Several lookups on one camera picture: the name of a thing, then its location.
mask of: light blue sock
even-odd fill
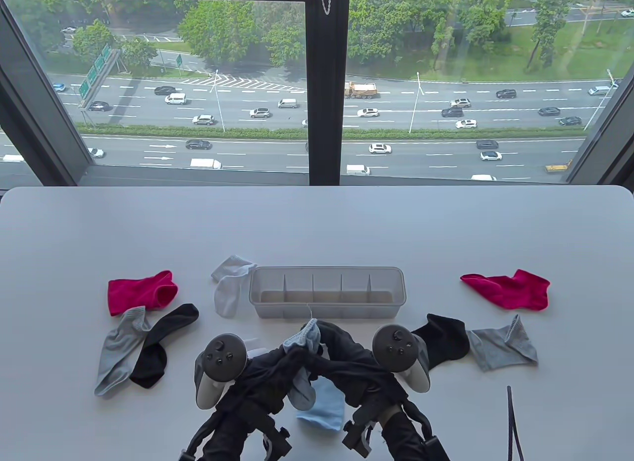
[[[320,428],[340,431],[344,423],[344,408],[346,398],[334,383],[325,377],[319,377],[313,382],[317,399],[313,407],[300,411],[297,418],[313,423]]]
[[[317,327],[317,319],[310,319],[305,327],[292,337],[288,337],[282,344],[284,351],[291,347],[306,347],[313,354],[317,353],[321,334]],[[302,411],[310,409],[315,404],[315,389],[308,381],[308,371],[302,367],[293,379],[293,387],[288,392],[288,400],[296,409]]]

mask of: plastic organizer box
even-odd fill
[[[249,290],[263,319],[390,319],[405,298],[398,268],[260,266]]]

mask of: black sock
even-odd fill
[[[183,304],[160,318],[145,338],[130,380],[143,388],[152,388],[165,374],[167,366],[167,354],[160,342],[172,332],[190,325],[198,316],[195,305]]]
[[[429,369],[447,360],[458,360],[469,353],[465,323],[457,319],[427,315],[427,324],[412,331],[425,341]]]

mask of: yellow truck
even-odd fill
[[[344,90],[346,98],[373,99],[378,98],[376,83],[357,84],[351,81],[346,82]]]
[[[572,166],[573,159],[570,159],[566,164],[555,164],[554,166],[546,166],[547,172],[565,172]]]

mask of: hedge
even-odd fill
[[[216,138],[216,139],[280,139],[280,140],[306,140],[308,131],[303,128],[289,129],[249,129],[228,128],[222,132],[218,126],[200,126],[196,130],[191,127],[181,126],[156,126],[156,125],[113,125],[97,124],[95,126],[85,123],[75,123],[81,134],[101,135],[143,135],[156,137],[183,137],[187,138]],[[433,130],[415,129],[410,134],[406,130],[399,129],[344,129],[344,139],[380,139],[380,140],[419,140],[419,139],[491,139],[513,137],[577,137],[584,136],[586,132],[582,128],[552,127],[552,128],[493,128],[493,129],[463,129],[457,130]]]

